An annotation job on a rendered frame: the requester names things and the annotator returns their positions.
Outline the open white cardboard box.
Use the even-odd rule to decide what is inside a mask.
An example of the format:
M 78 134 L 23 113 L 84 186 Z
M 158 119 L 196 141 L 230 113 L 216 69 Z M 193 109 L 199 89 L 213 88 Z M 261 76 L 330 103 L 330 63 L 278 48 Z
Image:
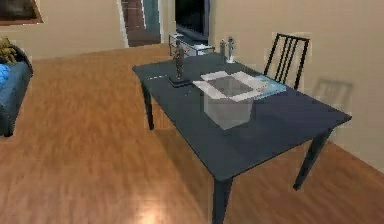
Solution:
M 204 112 L 223 130 L 248 122 L 253 101 L 267 86 L 266 81 L 242 71 L 209 73 L 193 84 L 204 93 Z

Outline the dark bronze figure statue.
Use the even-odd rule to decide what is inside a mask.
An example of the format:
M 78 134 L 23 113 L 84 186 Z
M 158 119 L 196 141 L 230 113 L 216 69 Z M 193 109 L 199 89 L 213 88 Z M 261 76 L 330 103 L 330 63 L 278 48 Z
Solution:
M 179 40 L 176 41 L 176 49 L 174 52 L 173 60 L 175 61 L 176 65 L 176 74 L 169 77 L 171 85 L 175 88 L 189 85 L 191 81 L 184 77 L 184 50 Z

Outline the dark blue table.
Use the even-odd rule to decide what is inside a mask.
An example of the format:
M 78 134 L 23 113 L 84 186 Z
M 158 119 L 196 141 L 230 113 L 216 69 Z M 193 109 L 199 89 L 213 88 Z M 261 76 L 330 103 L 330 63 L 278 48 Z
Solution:
M 250 119 L 223 130 L 203 109 L 204 93 L 193 82 L 225 71 L 263 75 L 241 63 L 229 64 L 218 53 L 184 59 L 191 83 L 175 88 L 172 60 L 134 67 L 144 104 L 158 103 L 214 179 L 212 224 L 223 224 L 234 177 L 303 143 L 310 145 L 293 187 L 299 189 L 334 128 L 350 115 L 286 86 L 286 91 L 253 101 Z

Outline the glass television stand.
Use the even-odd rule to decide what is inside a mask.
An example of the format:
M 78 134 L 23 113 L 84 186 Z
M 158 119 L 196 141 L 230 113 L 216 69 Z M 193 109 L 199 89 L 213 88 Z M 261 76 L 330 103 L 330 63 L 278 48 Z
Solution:
M 173 56 L 175 53 L 177 41 L 180 42 L 180 46 L 184 50 L 185 57 L 200 56 L 215 51 L 214 46 L 194 41 L 180 33 L 174 33 L 168 36 L 169 54 L 171 56 Z

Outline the silver figure statue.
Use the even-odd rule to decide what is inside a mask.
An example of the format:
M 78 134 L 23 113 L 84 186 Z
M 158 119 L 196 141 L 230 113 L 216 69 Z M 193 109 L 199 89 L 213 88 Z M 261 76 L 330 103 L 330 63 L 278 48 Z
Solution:
M 235 63 L 234 56 L 233 56 L 233 51 L 235 47 L 234 47 L 234 39 L 231 36 L 228 37 L 227 45 L 228 45 L 228 56 L 227 56 L 226 62 L 229 64 L 233 64 Z

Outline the light blue book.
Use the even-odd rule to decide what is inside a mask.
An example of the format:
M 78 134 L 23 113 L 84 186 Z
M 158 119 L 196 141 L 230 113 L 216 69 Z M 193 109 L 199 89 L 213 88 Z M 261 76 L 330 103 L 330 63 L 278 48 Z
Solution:
M 256 96 L 257 99 L 273 96 L 286 91 L 285 85 L 276 82 L 275 80 L 270 79 L 264 75 L 256 76 L 256 79 L 261 81 L 263 84 L 263 87 L 258 89 L 259 94 Z

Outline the black television set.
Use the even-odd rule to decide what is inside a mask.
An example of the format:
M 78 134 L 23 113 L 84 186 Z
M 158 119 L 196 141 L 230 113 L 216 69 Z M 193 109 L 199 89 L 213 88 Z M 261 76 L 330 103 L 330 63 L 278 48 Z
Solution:
M 176 30 L 192 40 L 208 42 L 210 0 L 175 0 Z

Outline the teal room door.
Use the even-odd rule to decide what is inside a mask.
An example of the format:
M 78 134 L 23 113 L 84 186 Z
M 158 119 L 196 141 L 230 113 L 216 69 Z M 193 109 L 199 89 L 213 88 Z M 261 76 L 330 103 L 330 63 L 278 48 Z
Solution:
M 154 35 L 160 34 L 158 0 L 143 0 L 146 30 Z

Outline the black slatted chair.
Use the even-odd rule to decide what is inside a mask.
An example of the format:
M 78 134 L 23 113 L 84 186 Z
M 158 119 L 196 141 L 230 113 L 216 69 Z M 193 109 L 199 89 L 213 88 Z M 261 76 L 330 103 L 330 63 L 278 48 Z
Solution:
M 305 64 L 305 59 L 306 59 L 310 39 L 305 38 L 305 37 L 299 37 L 299 36 L 293 36 L 293 35 L 288 35 L 288 34 L 283 34 L 283 33 L 277 33 L 275 38 L 274 38 L 273 45 L 272 45 L 271 51 L 269 53 L 268 60 L 267 60 L 267 63 L 265 65 L 265 68 L 264 68 L 263 74 L 265 76 L 268 75 L 270 66 L 271 66 L 272 61 L 273 61 L 273 57 L 274 57 L 276 50 L 277 50 L 278 42 L 281 39 L 284 40 L 284 44 L 283 44 L 283 48 L 281 50 L 277 70 L 276 70 L 275 75 L 274 75 L 274 80 L 279 82 L 279 83 L 282 83 L 282 84 L 285 84 L 287 81 L 288 72 L 291 68 L 293 58 L 294 58 L 294 55 L 296 53 L 296 49 L 298 47 L 298 44 L 300 42 L 303 43 L 303 50 L 302 50 L 302 53 L 300 56 L 300 61 L 299 61 L 299 65 L 298 65 L 298 68 L 296 71 L 296 78 L 295 78 L 295 82 L 294 82 L 294 86 L 293 86 L 293 88 L 295 90 L 297 90 L 299 88 L 299 85 L 300 85 L 300 81 L 301 81 L 301 77 L 302 77 L 302 71 L 303 71 L 303 67 Z

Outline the blue sofa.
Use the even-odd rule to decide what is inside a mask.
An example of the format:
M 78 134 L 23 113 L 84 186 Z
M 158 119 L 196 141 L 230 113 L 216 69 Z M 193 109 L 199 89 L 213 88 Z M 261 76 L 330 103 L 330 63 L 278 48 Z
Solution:
M 17 63 L 9 67 L 9 77 L 0 85 L 0 136 L 10 137 L 25 97 L 33 67 L 23 50 L 12 44 L 17 52 Z

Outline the light blue cushion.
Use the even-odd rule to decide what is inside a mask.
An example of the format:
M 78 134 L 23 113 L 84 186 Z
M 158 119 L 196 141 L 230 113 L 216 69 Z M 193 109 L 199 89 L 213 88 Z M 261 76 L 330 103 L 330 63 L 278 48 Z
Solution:
M 0 64 L 0 88 L 8 80 L 10 74 L 10 66 L 7 64 Z

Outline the olive green house plant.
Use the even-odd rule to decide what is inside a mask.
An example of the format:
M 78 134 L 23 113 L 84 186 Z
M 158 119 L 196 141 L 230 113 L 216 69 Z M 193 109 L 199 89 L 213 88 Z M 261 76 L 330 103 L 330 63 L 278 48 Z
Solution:
M 7 64 L 11 65 L 17 62 L 16 56 L 17 52 L 11 47 L 8 37 L 0 37 L 0 57 L 2 57 Z

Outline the framed dark picture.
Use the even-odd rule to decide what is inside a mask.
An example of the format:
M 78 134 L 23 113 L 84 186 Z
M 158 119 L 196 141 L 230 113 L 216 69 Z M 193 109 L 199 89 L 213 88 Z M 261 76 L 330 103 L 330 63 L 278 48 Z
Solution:
M 0 0 L 0 26 L 42 22 L 36 0 Z

